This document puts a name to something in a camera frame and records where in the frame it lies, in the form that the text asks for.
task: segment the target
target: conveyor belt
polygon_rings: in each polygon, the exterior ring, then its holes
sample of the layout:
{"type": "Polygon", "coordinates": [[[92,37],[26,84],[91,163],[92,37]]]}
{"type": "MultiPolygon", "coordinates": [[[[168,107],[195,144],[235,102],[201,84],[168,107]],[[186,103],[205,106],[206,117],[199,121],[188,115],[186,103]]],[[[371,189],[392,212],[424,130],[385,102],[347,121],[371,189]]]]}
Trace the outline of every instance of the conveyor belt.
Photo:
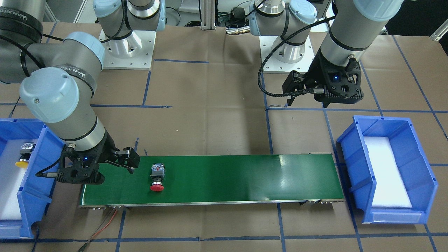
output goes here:
{"type": "Polygon", "coordinates": [[[331,154],[143,156],[129,174],[101,164],[106,180],[85,185],[81,207],[342,201],[331,154]],[[165,164],[165,190],[149,189],[151,167],[165,164]]]}

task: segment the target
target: yellow button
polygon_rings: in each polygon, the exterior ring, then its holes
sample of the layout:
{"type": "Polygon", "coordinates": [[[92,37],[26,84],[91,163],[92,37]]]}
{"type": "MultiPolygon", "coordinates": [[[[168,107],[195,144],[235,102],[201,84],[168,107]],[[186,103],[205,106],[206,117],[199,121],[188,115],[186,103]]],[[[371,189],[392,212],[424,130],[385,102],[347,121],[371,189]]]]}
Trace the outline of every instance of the yellow button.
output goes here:
{"type": "Polygon", "coordinates": [[[28,168],[28,162],[26,162],[26,161],[19,161],[19,162],[17,162],[16,163],[16,166],[17,167],[19,167],[19,168],[28,168]]]}

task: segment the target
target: blue plastic bin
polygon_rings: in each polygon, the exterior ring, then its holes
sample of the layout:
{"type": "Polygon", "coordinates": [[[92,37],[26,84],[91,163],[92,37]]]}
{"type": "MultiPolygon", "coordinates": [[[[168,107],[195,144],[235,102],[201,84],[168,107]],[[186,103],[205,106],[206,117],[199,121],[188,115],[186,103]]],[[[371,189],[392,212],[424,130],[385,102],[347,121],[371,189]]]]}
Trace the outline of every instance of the blue plastic bin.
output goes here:
{"type": "Polygon", "coordinates": [[[438,183],[409,118],[353,116],[353,124],[338,138],[342,146],[356,207],[363,223],[425,224],[438,183]],[[388,137],[411,208],[374,208],[377,181],[365,137],[388,137]]]}
{"type": "Polygon", "coordinates": [[[37,119],[0,118],[0,156],[7,155],[5,153],[7,142],[16,139],[24,141],[37,139],[37,142],[17,192],[22,219],[0,220],[0,238],[2,239],[33,238],[31,225],[42,219],[47,204],[51,203],[50,194],[54,184],[54,179],[38,178],[34,174],[54,163],[59,158],[64,145],[43,122],[37,119]]]}

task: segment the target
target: black cable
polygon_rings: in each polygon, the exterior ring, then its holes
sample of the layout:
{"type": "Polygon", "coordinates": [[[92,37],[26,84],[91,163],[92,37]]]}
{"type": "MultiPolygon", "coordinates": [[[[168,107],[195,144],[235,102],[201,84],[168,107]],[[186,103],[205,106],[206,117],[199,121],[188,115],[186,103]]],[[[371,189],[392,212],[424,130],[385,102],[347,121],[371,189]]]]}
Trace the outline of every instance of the black cable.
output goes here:
{"type": "Polygon", "coordinates": [[[106,42],[109,42],[109,41],[115,39],[120,34],[121,30],[123,29],[123,26],[125,25],[125,20],[126,20],[125,0],[121,0],[121,7],[123,9],[123,18],[121,19],[120,28],[118,28],[118,31],[112,37],[101,41],[101,43],[106,43],[106,42]]]}
{"type": "Polygon", "coordinates": [[[249,2],[252,2],[252,1],[244,1],[244,2],[242,2],[242,3],[240,3],[240,4],[238,4],[237,6],[235,6],[235,8],[238,8],[238,6],[240,6],[240,5],[243,4],[243,3],[249,3],[249,2]]]}
{"type": "Polygon", "coordinates": [[[9,42],[10,44],[12,44],[13,46],[19,48],[20,50],[22,50],[23,52],[25,52],[25,54],[30,57],[30,59],[36,64],[37,67],[39,68],[44,68],[45,65],[43,63],[40,63],[25,47],[21,46],[19,43],[15,42],[12,39],[9,39],[3,35],[0,35],[0,39],[9,42]]]}
{"type": "Polygon", "coordinates": [[[202,24],[202,13],[201,13],[201,0],[199,0],[199,20],[202,24]]]}
{"type": "Polygon", "coordinates": [[[53,166],[57,165],[57,164],[59,163],[59,161],[60,161],[60,157],[59,157],[54,163],[52,163],[51,165],[49,165],[48,167],[46,167],[46,168],[44,168],[44,169],[38,171],[38,172],[35,174],[35,176],[36,176],[36,177],[43,177],[43,172],[48,171],[49,169],[53,168],[53,166]]]}
{"type": "Polygon", "coordinates": [[[239,21],[246,19],[246,17],[248,17],[249,15],[251,15],[256,9],[258,9],[258,7],[260,7],[264,2],[266,2],[266,0],[263,0],[259,5],[257,5],[257,7],[255,7],[251,12],[247,13],[247,15],[245,15],[243,18],[240,18],[236,21],[234,21],[233,23],[231,23],[230,25],[227,26],[227,28],[230,28],[231,25],[234,25],[236,23],[238,23],[239,21]]]}
{"type": "Polygon", "coordinates": [[[54,40],[64,41],[64,39],[53,37],[53,36],[50,36],[50,35],[45,34],[45,33],[42,33],[42,36],[50,38],[50,39],[54,39],[54,40]]]}
{"type": "Polygon", "coordinates": [[[14,114],[14,110],[16,110],[17,104],[19,103],[20,100],[20,96],[19,99],[17,99],[16,104],[13,107],[13,110],[11,111],[11,113],[9,113],[9,117],[8,118],[13,118],[13,114],[14,114]]]}
{"type": "Polygon", "coordinates": [[[181,14],[175,8],[172,8],[172,7],[165,7],[165,9],[173,9],[177,12],[177,14],[179,15],[179,22],[177,22],[176,26],[178,26],[179,23],[181,22],[181,14]]]}
{"type": "Polygon", "coordinates": [[[333,17],[329,17],[326,19],[323,19],[321,21],[317,21],[315,23],[312,23],[310,25],[307,25],[303,28],[300,28],[299,30],[293,32],[289,37],[287,37],[285,40],[283,40],[282,42],[280,42],[280,44],[278,44],[266,57],[266,59],[264,59],[263,63],[261,63],[260,69],[258,70],[258,76],[257,76],[257,81],[258,81],[258,87],[260,88],[260,90],[265,93],[268,96],[273,96],[273,97],[286,97],[286,96],[299,96],[299,95],[303,95],[306,93],[309,93],[310,90],[309,89],[303,89],[303,90],[298,90],[298,91],[294,91],[294,92],[289,92],[289,93],[285,93],[285,94],[273,94],[273,93],[269,93],[268,91],[266,91],[262,84],[261,84],[261,74],[263,73],[263,68],[266,65],[266,62],[271,58],[272,55],[274,55],[274,53],[280,48],[282,47],[286,42],[288,42],[290,39],[292,39],[294,36],[296,36],[297,34],[303,32],[304,30],[310,29],[314,26],[320,25],[320,24],[324,24],[330,20],[335,19],[336,16],[333,17]]]}
{"type": "MultiPolygon", "coordinates": [[[[109,215],[113,212],[113,208],[111,208],[109,210],[109,212],[106,214],[106,216],[104,217],[103,221],[101,222],[101,224],[98,226],[98,228],[95,230],[95,232],[93,233],[93,235],[98,232],[98,230],[101,228],[101,226],[106,222],[107,219],[109,219],[109,215]]],[[[84,250],[86,249],[86,247],[90,244],[90,242],[92,241],[93,235],[86,241],[86,243],[84,243],[84,245],[82,245],[79,249],[78,252],[84,252],[84,250]]]]}
{"type": "Polygon", "coordinates": [[[34,239],[34,245],[33,245],[33,249],[31,250],[31,252],[34,252],[36,250],[36,245],[37,245],[37,240],[39,239],[39,226],[37,226],[37,230],[36,230],[36,238],[34,239]]]}

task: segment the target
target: white metal base plate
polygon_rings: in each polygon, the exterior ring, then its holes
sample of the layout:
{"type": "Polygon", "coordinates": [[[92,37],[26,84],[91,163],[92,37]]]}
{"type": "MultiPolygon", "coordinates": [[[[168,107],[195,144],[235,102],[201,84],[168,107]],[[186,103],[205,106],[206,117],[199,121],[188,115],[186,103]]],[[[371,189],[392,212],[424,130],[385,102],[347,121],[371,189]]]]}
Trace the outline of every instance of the white metal base plate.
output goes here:
{"type": "MultiPolygon", "coordinates": [[[[261,62],[263,62],[266,56],[271,52],[272,44],[276,38],[277,36],[260,36],[261,62]]],[[[292,70],[296,70],[297,72],[304,74],[310,68],[313,59],[314,52],[311,47],[310,38],[308,37],[305,41],[305,53],[299,62],[295,64],[284,63],[272,55],[264,66],[263,72],[271,74],[285,74],[291,72],[292,70]]]]}
{"type": "MultiPolygon", "coordinates": [[[[130,58],[116,58],[109,53],[108,43],[103,43],[106,55],[104,57],[104,69],[133,69],[133,70],[151,70],[152,53],[154,51],[155,31],[135,30],[142,40],[142,51],[140,54],[130,58]]],[[[105,40],[106,35],[103,31],[99,35],[99,40],[105,40]]]]}

